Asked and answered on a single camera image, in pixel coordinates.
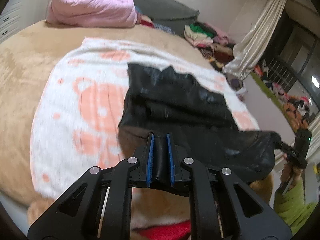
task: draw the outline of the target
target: pink comforter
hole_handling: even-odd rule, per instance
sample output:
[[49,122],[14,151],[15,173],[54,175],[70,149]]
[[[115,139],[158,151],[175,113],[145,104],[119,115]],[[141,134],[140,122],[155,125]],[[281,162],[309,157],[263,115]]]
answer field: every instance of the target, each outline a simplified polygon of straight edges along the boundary
[[81,27],[133,27],[133,0],[52,0],[47,22]]

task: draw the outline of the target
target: beige bedspread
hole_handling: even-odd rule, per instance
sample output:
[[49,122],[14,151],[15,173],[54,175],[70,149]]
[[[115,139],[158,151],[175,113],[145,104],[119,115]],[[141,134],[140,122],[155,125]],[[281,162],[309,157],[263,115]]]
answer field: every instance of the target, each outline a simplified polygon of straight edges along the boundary
[[84,37],[152,45],[211,68],[200,52],[179,36],[136,25],[132,29],[76,28],[38,22],[0,44],[0,190],[29,205],[34,191],[29,143],[32,120],[55,64]]

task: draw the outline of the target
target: gray headboard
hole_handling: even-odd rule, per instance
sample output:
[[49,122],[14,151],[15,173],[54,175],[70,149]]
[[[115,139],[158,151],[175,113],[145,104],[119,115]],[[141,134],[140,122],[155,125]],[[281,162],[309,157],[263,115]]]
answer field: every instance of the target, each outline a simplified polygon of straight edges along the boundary
[[193,10],[175,0],[133,0],[143,14],[154,22],[170,27],[183,37],[184,26],[193,23],[199,10]]

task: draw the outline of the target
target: person's arm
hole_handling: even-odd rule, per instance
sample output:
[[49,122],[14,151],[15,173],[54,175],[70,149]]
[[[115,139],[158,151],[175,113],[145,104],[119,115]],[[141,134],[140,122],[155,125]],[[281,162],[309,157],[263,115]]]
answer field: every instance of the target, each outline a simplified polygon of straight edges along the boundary
[[290,226],[294,235],[307,221],[315,209],[316,203],[305,204],[301,179],[302,170],[293,167],[290,163],[285,164],[281,181],[285,182],[289,179],[291,169],[295,173],[295,178],[286,194],[282,195],[276,191],[274,211]]

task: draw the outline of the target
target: bed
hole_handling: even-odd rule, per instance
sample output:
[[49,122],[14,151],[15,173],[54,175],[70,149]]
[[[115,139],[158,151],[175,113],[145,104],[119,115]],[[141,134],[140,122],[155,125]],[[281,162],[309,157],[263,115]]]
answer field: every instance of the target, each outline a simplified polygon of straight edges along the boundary
[[[171,27],[177,34],[182,34],[184,25],[192,23],[198,15],[198,11],[174,0],[151,0],[151,3],[145,3],[145,0],[134,1],[137,1],[137,5],[145,14]],[[68,52],[78,48],[85,37],[147,44],[183,58],[204,70],[212,70],[201,53],[180,36],[142,25],[130,29],[80,28],[50,25],[40,21],[1,43],[0,190],[23,205],[33,204],[35,207],[40,200],[40,203],[44,203],[42,208],[45,209],[50,204],[50,201],[43,202],[44,199],[34,190],[32,182],[33,171],[29,157],[32,122],[54,66]],[[243,113],[246,112],[247,115],[242,116],[239,112],[238,119],[242,119],[243,123],[254,120],[244,105],[243,107]],[[256,122],[248,127],[252,129],[255,125],[257,128]],[[160,197],[160,201],[168,203],[164,196]],[[189,216],[186,208],[188,200],[181,201],[180,198],[175,202],[179,202],[181,210],[185,212],[174,222],[187,219]]]

